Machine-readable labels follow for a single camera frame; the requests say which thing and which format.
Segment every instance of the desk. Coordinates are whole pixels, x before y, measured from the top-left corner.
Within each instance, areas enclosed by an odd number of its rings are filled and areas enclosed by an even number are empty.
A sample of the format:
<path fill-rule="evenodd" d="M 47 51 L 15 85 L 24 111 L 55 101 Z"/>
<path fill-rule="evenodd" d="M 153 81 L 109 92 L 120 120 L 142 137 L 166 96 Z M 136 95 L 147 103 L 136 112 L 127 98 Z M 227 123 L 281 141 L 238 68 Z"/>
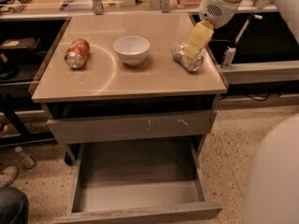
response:
<path fill-rule="evenodd" d="M 220 212 L 207 200 L 198 155 L 226 87 L 205 50 L 196 74 L 170 53 L 176 42 L 188 42 L 192 29 L 190 16 L 178 13 L 72 18 L 32 96 L 77 163 L 67 216 L 55 223 L 161 223 Z M 138 67 L 120 62 L 113 50 L 125 35 L 150 42 Z M 74 71 L 64 53 L 79 37 L 90 42 L 91 53 Z"/>

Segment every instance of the person's leg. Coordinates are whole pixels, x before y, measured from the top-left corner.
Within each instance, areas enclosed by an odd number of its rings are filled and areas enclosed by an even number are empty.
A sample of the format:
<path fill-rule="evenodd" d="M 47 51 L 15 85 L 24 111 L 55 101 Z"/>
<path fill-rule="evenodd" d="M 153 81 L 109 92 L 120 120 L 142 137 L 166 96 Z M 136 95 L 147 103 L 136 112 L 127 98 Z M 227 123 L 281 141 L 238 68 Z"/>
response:
<path fill-rule="evenodd" d="M 13 187 L 0 188 L 0 224 L 27 224 L 27 196 Z"/>

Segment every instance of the can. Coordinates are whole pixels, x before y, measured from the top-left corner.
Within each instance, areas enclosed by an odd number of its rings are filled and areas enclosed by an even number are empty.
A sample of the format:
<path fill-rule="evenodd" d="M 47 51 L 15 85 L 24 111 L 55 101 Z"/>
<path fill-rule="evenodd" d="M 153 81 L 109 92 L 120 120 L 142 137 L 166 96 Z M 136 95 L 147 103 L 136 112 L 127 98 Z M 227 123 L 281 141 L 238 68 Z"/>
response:
<path fill-rule="evenodd" d="M 87 62 L 89 52 L 88 41 L 78 38 L 67 49 L 64 60 L 72 69 L 79 69 Z"/>

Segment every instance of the floor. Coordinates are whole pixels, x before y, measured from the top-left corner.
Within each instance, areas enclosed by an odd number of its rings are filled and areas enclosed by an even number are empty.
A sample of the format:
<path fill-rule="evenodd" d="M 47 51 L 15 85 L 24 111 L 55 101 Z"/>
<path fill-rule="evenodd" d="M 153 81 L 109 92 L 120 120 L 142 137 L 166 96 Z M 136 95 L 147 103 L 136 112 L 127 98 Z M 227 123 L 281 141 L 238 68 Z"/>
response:
<path fill-rule="evenodd" d="M 261 140 L 276 124 L 299 113 L 299 97 L 224 99 L 211 134 L 199 157 L 210 200 L 221 203 L 217 218 L 180 224 L 239 224 L 247 172 Z M 19 114 L 30 129 L 45 129 L 43 114 Z M 23 148 L 37 160 L 32 170 L 21 168 L 14 147 L 0 148 L 0 169 L 16 164 L 20 172 L 12 186 L 30 201 L 29 223 L 48 224 L 64 216 L 75 168 L 64 163 L 64 149 L 55 141 Z"/>

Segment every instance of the shoe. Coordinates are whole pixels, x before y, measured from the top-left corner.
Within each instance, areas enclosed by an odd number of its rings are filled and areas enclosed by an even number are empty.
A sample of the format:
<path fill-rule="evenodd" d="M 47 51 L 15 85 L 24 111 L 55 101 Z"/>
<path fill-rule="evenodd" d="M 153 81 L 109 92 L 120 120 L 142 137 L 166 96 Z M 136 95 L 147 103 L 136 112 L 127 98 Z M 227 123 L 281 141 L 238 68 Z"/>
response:
<path fill-rule="evenodd" d="M 0 188 L 7 187 L 13 183 L 18 175 L 18 168 L 15 165 L 8 166 L 0 173 Z"/>

